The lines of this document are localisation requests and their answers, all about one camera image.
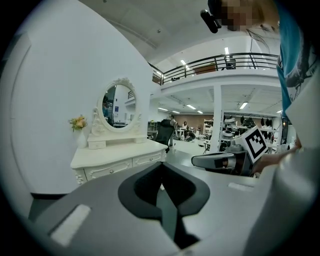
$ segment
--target hand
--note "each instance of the hand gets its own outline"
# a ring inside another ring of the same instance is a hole
[[[253,166],[251,174],[261,173],[265,167],[279,164],[281,158],[278,154],[264,154]]]

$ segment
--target drawer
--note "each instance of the drawer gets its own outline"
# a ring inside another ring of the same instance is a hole
[[[162,152],[156,152],[152,154],[145,154],[141,156],[134,157],[132,159],[132,166],[141,166],[149,163],[155,163],[162,160]]]
[[[90,150],[99,150],[106,147],[105,141],[89,141],[88,143]]]
[[[132,168],[132,159],[84,169],[88,181]]]

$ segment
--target railing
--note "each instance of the railing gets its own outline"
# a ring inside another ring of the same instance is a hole
[[[130,98],[132,98],[132,97],[134,97],[134,94],[133,94],[132,91],[129,91],[129,92],[128,92],[128,100],[129,100]]]
[[[156,84],[162,85],[164,82],[163,72],[154,65],[150,63],[149,65],[153,68],[152,81]]]
[[[198,59],[166,72],[162,72],[152,64],[150,64],[150,66],[153,68],[152,81],[159,85],[163,85],[189,76],[223,70],[275,70],[277,63],[278,56],[274,54],[242,52]]]

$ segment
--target oval mirror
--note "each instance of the oval mirror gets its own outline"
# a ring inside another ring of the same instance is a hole
[[[124,128],[130,124],[135,116],[136,101],[132,90],[118,84],[110,87],[102,100],[104,119],[114,128]]]

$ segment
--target white column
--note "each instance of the white column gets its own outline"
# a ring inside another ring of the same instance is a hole
[[[210,144],[210,153],[219,152],[219,140],[221,131],[221,121],[222,121],[222,94],[221,85],[214,86],[214,116],[213,116],[213,131]]]
[[[280,146],[282,139],[282,117],[274,117],[272,119],[272,128],[278,131],[276,143]]]

